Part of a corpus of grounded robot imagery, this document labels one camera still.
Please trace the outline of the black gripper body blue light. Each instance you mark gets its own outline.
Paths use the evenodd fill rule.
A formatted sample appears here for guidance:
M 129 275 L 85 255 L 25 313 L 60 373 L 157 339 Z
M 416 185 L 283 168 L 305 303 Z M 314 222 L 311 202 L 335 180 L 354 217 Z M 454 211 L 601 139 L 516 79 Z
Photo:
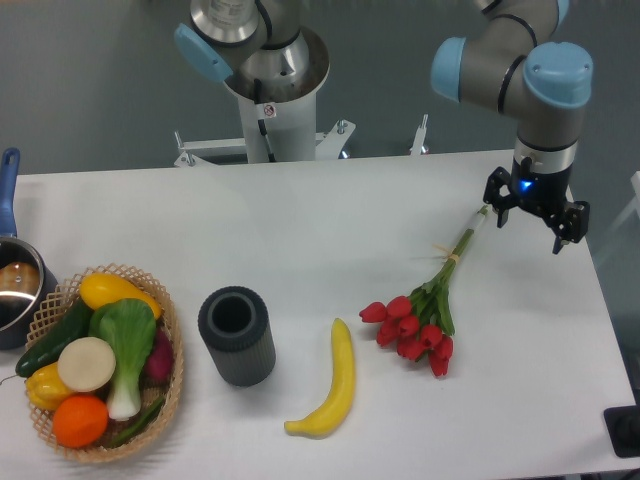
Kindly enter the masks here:
M 572 167 L 554 172 L 538 173 L 512 162 L 510 180 L 507 183 L 507 208 L 518 207 L 534 216 L 549 219 L 563 210 Z

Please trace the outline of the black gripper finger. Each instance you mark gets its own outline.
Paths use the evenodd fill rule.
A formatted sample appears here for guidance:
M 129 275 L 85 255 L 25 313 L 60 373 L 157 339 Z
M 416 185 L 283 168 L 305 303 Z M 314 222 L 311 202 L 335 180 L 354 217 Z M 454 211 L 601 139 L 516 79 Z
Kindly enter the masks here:
M 590 204 L 587 201 L 565 201 L 559 214 L 552 217 L 555 234 L 552 253 L 557 255 L 565 245 L 578 244 L 587 234 Z
M 496 214 L 497 227 L 504 227 L 510 210 L 517 206 L 517 197 L 511 191 L 511 175 L 505 168 L 498 167 L 489 175 L 483 202 Z

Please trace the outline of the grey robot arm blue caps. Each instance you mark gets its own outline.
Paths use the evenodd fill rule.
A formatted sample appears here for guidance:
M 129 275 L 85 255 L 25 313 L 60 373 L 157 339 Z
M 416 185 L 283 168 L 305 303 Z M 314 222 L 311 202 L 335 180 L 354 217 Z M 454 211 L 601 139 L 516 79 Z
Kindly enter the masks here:
M 475 39 L 452 37 L 437 49 L 431 86 L 517 122 L 510 168 L 488 177 L 483 200 L 504 226 L 519 208 L 553 232 L 553 251 L 580 242 L 590 205 L 568 197 L 569 179 L 591 98 L 593 60 L 582 47 L 552 41 L 565 1 L 479 1 L 487 21 Z

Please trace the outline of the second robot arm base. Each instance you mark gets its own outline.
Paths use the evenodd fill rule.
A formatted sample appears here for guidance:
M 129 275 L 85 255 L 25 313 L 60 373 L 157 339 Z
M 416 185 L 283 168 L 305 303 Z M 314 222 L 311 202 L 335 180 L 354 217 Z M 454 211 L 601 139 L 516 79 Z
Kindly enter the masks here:
M 256 104 L 300 99 L 323 86 L 326 45 L 301 23 L 300 1 L 192 1 L 174 32 L 189 65 Z

